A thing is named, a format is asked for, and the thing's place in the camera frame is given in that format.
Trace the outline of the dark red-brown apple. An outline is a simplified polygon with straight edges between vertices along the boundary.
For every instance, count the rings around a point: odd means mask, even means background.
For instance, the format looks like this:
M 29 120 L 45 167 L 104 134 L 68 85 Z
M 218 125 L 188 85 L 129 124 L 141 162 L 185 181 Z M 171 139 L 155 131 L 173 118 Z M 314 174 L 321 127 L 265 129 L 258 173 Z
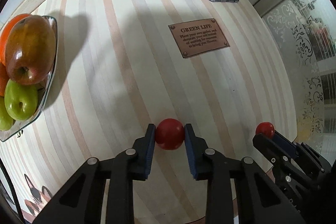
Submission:
M 43 81 L 54 63 L 56 36 L 42 16 L 20 20 L 9 33 L 5 49 L 5 67 L 9 78 L 21 85 Z

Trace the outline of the large orange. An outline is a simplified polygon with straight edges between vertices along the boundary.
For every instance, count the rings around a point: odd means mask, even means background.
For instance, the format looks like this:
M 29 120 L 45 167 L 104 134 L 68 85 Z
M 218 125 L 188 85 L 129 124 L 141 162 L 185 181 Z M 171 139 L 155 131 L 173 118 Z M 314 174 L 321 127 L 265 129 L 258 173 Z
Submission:
M 1 33 L 1 40 L 0 40 L 0 50 L 1 50 L 1 63 L 3 65 L 6 65 L 5 62 L 5 51 L 6 51 L 6 44 L 7 40 L 10 34 L 10 31 L 13 29 L 13 27 L 22 19 L 31 16 L 31 14 L 19 14 L 15 17 L 13 17 L 3 28 L 3 31 Z

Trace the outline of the green apple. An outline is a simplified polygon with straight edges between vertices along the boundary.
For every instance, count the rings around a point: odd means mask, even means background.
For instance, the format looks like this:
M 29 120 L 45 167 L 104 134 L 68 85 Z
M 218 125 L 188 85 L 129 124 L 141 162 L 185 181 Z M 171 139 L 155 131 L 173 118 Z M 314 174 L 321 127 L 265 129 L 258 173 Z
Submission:
M 12 128 L 14 124 L 13 118 L 9 116 L 5 107 L 4 98 L 0 98 L 0 130 L 7 131 Z
M 38 107 L 38 90 L 35 85 L 7 82 L 4 96 L 7 113 L 16 121 L 30 119 Z

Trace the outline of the striped cat table mat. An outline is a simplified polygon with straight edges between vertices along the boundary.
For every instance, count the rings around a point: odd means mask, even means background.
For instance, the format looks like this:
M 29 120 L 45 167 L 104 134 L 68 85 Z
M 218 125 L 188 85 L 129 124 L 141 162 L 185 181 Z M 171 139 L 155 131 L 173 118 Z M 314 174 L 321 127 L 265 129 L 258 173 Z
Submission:
M 29 12 L 56 18 L 59 53 L 44 111 L 1 144 L 27 220 L 84 161 L 115 157 L 150 123 L 190 123 L 210 147 L 264 170 L 256 126 L 297 135 L 284 63 L 248 0 L 45 0 Z

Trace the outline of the dark brown round fruit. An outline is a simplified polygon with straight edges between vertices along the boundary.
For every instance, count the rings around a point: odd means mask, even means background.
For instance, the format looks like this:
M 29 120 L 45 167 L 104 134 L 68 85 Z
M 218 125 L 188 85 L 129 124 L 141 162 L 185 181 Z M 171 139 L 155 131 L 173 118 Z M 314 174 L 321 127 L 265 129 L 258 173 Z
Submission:
M 9 76 L 7 75 L 6 67 L 0 63 L 0 96 L 3 97 L 5 95 L 5 88 L 7 82 L 9 80 Z

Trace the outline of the frosted glass sliding door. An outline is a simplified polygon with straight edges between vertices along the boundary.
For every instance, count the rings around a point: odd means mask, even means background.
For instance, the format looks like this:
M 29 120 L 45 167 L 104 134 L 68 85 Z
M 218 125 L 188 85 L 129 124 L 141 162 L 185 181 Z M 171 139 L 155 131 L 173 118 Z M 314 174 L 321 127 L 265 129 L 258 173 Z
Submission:
M 335 8 L 330 0 L 260 0 L 294 98 L 297 140 L 335 162 Z

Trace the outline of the floral ceramic fruit plate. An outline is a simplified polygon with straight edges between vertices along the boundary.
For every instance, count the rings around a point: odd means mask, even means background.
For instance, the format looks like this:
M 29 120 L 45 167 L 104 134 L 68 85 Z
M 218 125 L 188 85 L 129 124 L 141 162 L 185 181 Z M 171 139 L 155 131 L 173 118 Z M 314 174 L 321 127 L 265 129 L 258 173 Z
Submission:
M 47 21 L 47 23 L 50 25 L 50 27 L 52 28 L 55 34 L 56 51 L 55 51 L 54 62 L 52 64 L 51 70 L 49 71 L 49 73 L 47 74 L 44 80 L 45 84 L 42 85 L 42 87 L 38 89 L 38 105 L 37 105 L 36 112 L 33 114 L 31 118 L 29 118 L 26 121 L 15 121 L 12 128 L 9 129 L 8 131 L 1 131 L 1 142 L 7 141 L 14 135 L 17 135 L 18 137 L 20 137 L 23 134 L 23 130 L 27 126 L 35 122 L 39 118 L 39 116 L 42 114 L 45 108 L 46 102 L 47 102 L 47 98 L 49 96 L 51 85 L 55 77 L 57 59 L 58 59 L 58 48 L 59 48 L 58 26 L 57 26 L 57 21 L 54 17 L 47 16 L 47 15 L 43 15 L 42 17 Z

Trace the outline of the small red cherry tomato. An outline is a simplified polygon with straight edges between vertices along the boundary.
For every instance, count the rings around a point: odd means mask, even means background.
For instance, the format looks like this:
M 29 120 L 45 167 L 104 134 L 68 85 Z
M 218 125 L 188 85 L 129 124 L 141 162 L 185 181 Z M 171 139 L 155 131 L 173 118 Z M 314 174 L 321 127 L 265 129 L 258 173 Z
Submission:
M 275 134 L 274 125 L 270 122 L 261 122 L 257 127 L 255 131 L 256 135 L 264 135 L 265 137 L 272 139 Z

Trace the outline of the left green apple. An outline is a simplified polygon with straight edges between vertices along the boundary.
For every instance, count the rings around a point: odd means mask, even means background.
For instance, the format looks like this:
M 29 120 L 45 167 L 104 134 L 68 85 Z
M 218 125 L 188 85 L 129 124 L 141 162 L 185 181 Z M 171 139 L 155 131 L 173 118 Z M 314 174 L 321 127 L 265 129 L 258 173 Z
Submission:
M 0 98 L 0 130 L 7 131 L 12 128 L 14 124 L 13 118 L 9 116 L 5 107 L 4 98 Z

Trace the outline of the right green apple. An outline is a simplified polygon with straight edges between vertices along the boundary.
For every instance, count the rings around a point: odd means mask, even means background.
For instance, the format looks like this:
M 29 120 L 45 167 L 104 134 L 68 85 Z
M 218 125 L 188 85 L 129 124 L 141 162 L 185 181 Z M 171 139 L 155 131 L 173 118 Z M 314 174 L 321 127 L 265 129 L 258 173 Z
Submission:
M 7 113 L 16 121 L 30 119 L 38 107 L 38 90 L 35 85 L 7 82 L 4 96 Z

